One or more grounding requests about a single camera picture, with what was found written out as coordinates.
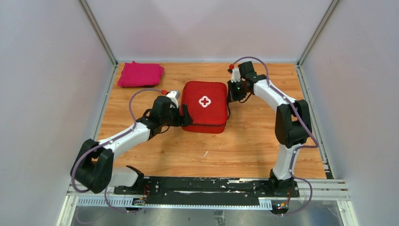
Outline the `black red medicine case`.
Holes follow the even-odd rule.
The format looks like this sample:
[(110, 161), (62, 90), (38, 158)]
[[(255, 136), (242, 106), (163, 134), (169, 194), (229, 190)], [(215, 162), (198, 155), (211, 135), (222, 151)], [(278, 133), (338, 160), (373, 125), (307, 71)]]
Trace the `black red medicine case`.
[(224, 132), (228, 120), (227, 92), (222, 82), (187, 82), (181, 103), (187, 105), (192, 123), (183, 130), (208, 134)]

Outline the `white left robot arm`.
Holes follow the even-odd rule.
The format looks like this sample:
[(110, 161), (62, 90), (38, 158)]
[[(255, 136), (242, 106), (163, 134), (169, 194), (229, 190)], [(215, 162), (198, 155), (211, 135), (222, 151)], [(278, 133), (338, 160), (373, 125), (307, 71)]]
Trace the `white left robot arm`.
[(186, 127), (193, 122), (188, 105), (172, 96), (158, 96), (142, 117), (123, 131), (95, 141), (83, 142), (71, 169), (72, 187), (79, 193), (95, 194), (111, 186), (124, 186), (132, 194), (144, 189), (144, 174), (133, 166), (115, 168), (114, 161), (138, 144), (163, 133), (163, 128)]

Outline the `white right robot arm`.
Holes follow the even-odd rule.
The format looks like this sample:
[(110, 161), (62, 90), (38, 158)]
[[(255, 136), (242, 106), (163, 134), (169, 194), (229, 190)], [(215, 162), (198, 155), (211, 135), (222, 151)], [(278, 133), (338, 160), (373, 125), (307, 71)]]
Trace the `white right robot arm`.
[(297, 149), (312, 134), (309, 105), (296, 100), (277, 88), (267, 74), (257, 74), (251, 61), (228, 68), (231, 79), (227, 82), (227, 103), (244, 103), (248, 96), (262, 99), (276, 113), (275, 136), (279, 142), (277, 161), (270, 172), (269, 191), (282, 196), (294, 183), (293, 166)]

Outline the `pink folded cloth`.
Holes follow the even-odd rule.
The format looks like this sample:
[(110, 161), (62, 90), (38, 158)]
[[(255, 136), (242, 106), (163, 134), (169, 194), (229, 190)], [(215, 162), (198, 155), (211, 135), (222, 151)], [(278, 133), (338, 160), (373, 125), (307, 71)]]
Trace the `pink folded cloth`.
[(165, 69), (154, 63), (125, 63), (117, 82), (119, 87), (154, 87), (160, 84)]

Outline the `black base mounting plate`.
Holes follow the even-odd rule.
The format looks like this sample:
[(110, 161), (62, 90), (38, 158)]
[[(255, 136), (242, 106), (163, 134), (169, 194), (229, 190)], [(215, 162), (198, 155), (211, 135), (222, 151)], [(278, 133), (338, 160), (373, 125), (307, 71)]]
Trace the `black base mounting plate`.
[(144, 195), (147, 204), (256, 206), (259, 198), (298, 198), (297, 182), (277, 189), (268, 179), (144, 177), (133, 187), (117, 186), (115, 194)]

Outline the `aluminium frame rail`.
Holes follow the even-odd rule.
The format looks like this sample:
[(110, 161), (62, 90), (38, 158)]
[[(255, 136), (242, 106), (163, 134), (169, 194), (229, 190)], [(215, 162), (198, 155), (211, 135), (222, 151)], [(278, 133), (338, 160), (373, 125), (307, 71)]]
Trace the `aluminium frame rail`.
[(106, 38), (105, 38), (105, 36), (104, 36), (104, 34), (103, 34), (103, 32), (102, 32), (97, 20), (96, 20), (96, 17), (94, 15), (94, 13), (93, 13), (88, 1), (87, 0), (77, 0), (77, 2), (79, 3), (83, 13), (85, 14), (88, 22), (90, 23), (92, 29), (94, 30), (94, 33), (97, 36), (97, 38), (98, 38), (101, 46), (103, 47), (106, 55), (108, 56), (111, 64), (114, 67), (116, 67), (117, 64), (118, 64), (118, 61), (115, 58), (115, 56), (114, 56), (114, 54), (113, 54), (113, 52), (111, 50), (111, 47), (110, 47), (108, 41), (106, 40)]

